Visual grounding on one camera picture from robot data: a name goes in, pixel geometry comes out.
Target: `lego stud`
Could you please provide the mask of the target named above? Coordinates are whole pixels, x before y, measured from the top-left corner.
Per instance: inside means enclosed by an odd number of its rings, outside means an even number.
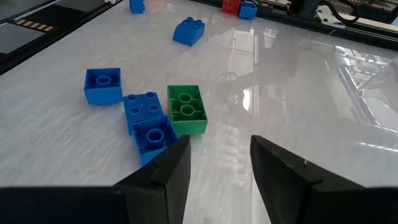
[[[157,105],[150,105],[149,106],[149,110],[152,111],[152,112],[155,112],[155,111],[159,110],[159,107]]]
[[[192,96],[189,95],[188,93],[181,93],[181,94],[179,94],[178,99],[182,103],[189,103],[192,100]]]
[[[195,111],[195,109],[193,109],[193,106],[191,105],[182,105],[182,107],[180,108],[181,114],[183,114],[184,116],[192,116],[193,112]]]
[[[149,149],[161,149],[163,148],[163,131],[154,128],[147,133],[147,143]]]
[[[107,86],[111,83],[111,77],[107,75],[101,75],[95,80],[95,82],[101,86]]]
[[[190,23],[190,22],[192,22],[193,21],[193,18],[192,17],[188,17],[188,18],[186,18],[186,19],[184,19],[183,21],[182,21],[182,24],[188,24],[188,23]]]
[[[145,93],[145,96],[146,96],[148,99],[152,99],[153,97],[155,97],[155,93],[153,93],[153,92],[147,92],[147,93]]]
[[[128,96],[127,96],[127,99],[128,99],[129,101],[135,101],[135,100],[137,99],[137,96],[134,95],[134,94],[131,94],[131,95],[128,95]]]
[[[140,112],[140,109],[139,108],[132,108],[131,109],[131,113],[133,114],[133,115],[136,115],[136,114],[138,114]]]

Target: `blue 2x2 lego brick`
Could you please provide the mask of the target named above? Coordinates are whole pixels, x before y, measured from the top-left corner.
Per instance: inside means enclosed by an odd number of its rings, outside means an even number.
[[[120,68],[95,68],[86,71],[84,87],[88,104],[105,105],[123,100]]]
[[[159,98],[154,92],[147,92],[140,95],[128,95],[123,98],[124,111],[126,112],[127,128],[129,135],[132,135],[131,124],[149,118],[156,118],[163,115]]]
[[[205,24],[201,20],[194,20],[192,17],[188,17],[175,28],[173,40],[192,46],[204,33]]]
[[[130,0],[130,11],[133,14],[142,14],[145,11],[144,0]]]
[[[175,141],[177,135],[167,115],[131,124],[141,166],[151,161]]]
[[[257,7],[253,2],[241,2],[239,18],[252,20],[256,17]]]

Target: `lego brick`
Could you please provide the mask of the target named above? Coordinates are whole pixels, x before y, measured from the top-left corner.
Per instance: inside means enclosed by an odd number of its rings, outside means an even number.
[[[236,15],[239,9],[240,0],[224,0],[221,12]]]
[[[144,0],[130,0],[130,11],[133,14],[142,14],[145,11]]]
[[[142,166],[178,140],[167,115],[133,123],[131,129]]]
[[[253,20],[257,14],[256,4],[253,2],[241,2],[239,18]]]
[[[123,100],[120,68],[92,68],[86,71],[84,87],[88,104],[106,105]]]
[[[167,98],[171,122],[179,136],[205,133],[208,120],[199,86],[168,86]]]
[[[131,124],[149,118],[156,118],[163,115],[159,98],[154,92],[147,92],[140,95],[128,95],[123,97],[124,111],[126,112],[127,128],[129,135],[132,135]]]
[[[204,33],[205,24],[201,20],[194,20],[192,17],[188,17],[175,28],[173,40],[192,46]]]

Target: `green lego brick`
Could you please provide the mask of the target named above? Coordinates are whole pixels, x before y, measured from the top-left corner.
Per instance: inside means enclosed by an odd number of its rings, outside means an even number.
[[[175,132],[204,134],[207,127],[205,107],[197,85],[167,86],[169,115]]]

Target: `marble-patterned surface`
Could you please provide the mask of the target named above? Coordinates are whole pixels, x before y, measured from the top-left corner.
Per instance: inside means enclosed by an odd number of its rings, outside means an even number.
[[[172,41],[188,16],[206,23],[193,47]],[[336,45],[396,56],[191,1],[146,0],[143,15],[123,1],[0,76],[0,185],[111,185],[139,168],[123,105],[86,103],[85,70],[101,67],[121,68],[124,95],[156,91],[164,110],[167,85],[200,86],[209,123],[192,137],[185,223],[269,222],[252,134],[359,184],[398,185],[396,107],[376,85],[368,109],[384,122],[358,115],[364,99],[337,69],[346,62]]]

